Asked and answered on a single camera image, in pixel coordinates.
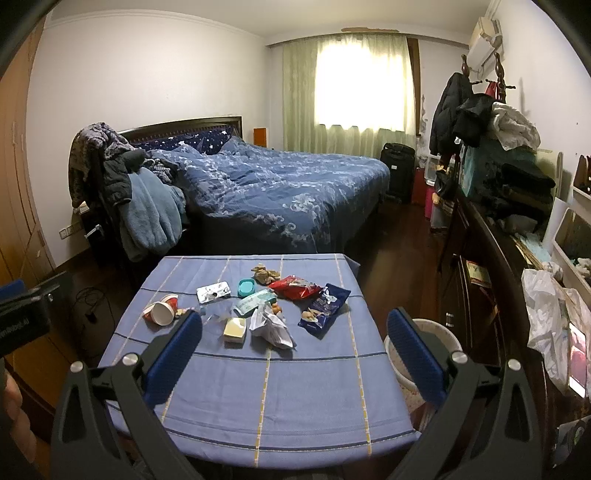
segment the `red bag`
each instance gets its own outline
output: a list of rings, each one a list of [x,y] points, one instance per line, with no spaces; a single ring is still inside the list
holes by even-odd
[[[322,287],[293,275],[282,280],[277,280],[268,285],[268,287],[277,294],[290,300],[302,300],[322,290]]]

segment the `wooden headboard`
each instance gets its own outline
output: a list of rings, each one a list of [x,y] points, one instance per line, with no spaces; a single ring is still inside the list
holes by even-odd
[[[241,116],[216,116],[211,118],[191,118],[189,120],[178,120],[164,124],[146,125],[145,127],[133,128],[119,132],[129,142],[146,142],[156,138],[173,137],[181,134],[192,134],[213,127],[230,125],[234,127],[234,135],[242,138],[242,117]]]

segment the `white plastic bag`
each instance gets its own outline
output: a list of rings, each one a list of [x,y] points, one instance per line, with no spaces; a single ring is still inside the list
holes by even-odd
[[[587,395],[591,394],[591,312],[574,288],[563,288],[544,270],[524,270],[521,284],[530,337],[527,346],[539,351],[552,383],[568,392],[569,322],[587,337]]]

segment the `electrical outlet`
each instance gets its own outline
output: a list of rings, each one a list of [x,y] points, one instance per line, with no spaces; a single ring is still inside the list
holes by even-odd
[[[74,233],[79,232],[80,230],[82,230],[82,224],[80,222],[76,222],[73,225],[70,225],[60,230],[60,238],[63,240],[64,238],[67,238],[70,235],[74,235]]]

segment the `bed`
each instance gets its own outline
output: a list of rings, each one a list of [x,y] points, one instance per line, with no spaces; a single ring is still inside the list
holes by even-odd
[[[213,128],[233,133],[216,154],[175,141]],[[166,148],[151,156],[174,171],[173,184],[199,218],[203,251],[210,254],[343,251],[388,189],[388,168],[374,158],[256,147],[241,139],[241,117],[150,125],[122,135],[144,148]],[[147,143],[158,139],[164,141]]]

